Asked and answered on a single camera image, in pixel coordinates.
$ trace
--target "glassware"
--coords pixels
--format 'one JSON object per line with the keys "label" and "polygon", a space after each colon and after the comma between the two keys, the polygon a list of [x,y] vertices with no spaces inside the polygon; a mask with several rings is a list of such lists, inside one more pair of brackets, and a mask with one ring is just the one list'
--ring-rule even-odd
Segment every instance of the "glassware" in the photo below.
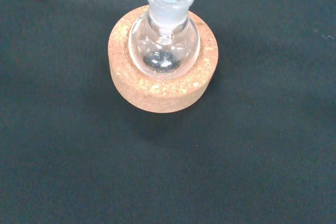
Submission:
{"label": "glassware", "polygon": [[191,69],[199,53],[200,37],[188,15],[194,0],[148,2],[148,11],[130,31],[131,58],[151,78],[178,78]]}

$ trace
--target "black fabric surface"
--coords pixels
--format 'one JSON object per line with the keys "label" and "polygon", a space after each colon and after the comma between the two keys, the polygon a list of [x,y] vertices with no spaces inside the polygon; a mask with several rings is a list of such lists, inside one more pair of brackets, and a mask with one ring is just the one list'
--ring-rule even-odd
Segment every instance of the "black fabric surface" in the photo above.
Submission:
{"label": "black fabric surface", "polygon": [[146,0],[0,0],[0,223],[336,223],[336,0],[196,0],[219,63],[172,114],[107,43]]}

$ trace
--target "flask neck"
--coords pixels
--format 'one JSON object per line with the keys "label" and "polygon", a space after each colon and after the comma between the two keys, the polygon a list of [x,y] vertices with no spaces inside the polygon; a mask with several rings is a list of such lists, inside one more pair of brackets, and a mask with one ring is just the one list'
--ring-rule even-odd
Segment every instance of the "flask neck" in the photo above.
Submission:
{"label": "flask neck", "polygon": [[163,30],[174,30],[188,19],[194,0],[148,0],[148,15]]}

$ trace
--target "dark tabletop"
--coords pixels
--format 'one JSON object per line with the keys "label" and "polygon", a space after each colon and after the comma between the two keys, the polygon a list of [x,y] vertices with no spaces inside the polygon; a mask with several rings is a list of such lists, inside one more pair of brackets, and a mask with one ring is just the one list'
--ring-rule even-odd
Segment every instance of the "dark tabletop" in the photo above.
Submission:
{"label": "dark tabletop", "polygon": [[0,223],[336,223],[336,0],[196,0],[206,93],[152,114],[110,76],[146,0],[0,0]]}

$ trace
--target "round-bottom flask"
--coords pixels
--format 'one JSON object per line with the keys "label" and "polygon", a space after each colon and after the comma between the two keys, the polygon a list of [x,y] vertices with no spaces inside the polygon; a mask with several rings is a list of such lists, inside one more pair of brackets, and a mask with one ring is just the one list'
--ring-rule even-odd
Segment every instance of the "round-bottom flask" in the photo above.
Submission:
{"label": "round-bottom flask", "polygon": [[151,78],[180,77],[191,69],[199,53],[200,37],[188,15],[194,0],[148,1],[148,11],[130,31],[132,60]]}

